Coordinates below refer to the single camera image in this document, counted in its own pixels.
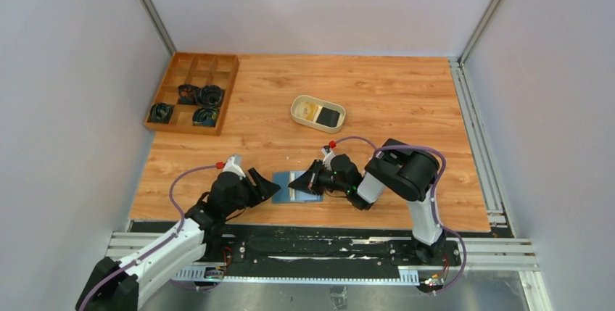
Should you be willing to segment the gold credit card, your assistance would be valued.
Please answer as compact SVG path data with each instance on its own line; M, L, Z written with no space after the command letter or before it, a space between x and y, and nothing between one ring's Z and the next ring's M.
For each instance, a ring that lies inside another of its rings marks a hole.
M319 112L320 107L312 102L301 101L297 106L296 115L304 120L313 121Z

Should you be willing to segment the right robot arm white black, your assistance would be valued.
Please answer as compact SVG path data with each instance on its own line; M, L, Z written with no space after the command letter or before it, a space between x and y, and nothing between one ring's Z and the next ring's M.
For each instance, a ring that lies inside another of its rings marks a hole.
M336 141L322 148L323 158L294 180L289 187L306 194L337 191L357 209L369 210L390 190L405 200L413 221L414 255L422 265L433 265L443 256L445 238L434 204L435 188L445 170L445 158L425 146L412 146L389 138L375 148L360 172L346 154L336 154Z

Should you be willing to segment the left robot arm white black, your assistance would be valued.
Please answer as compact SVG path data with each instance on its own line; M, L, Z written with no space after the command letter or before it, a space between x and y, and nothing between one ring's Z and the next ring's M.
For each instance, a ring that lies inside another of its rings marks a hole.
M222 253L216 236L230 216L269 200L280 188L254 168L224 170L210 190L156 240L119 260L98 261L75 308L139 310L181 268L199 259L216 261Z

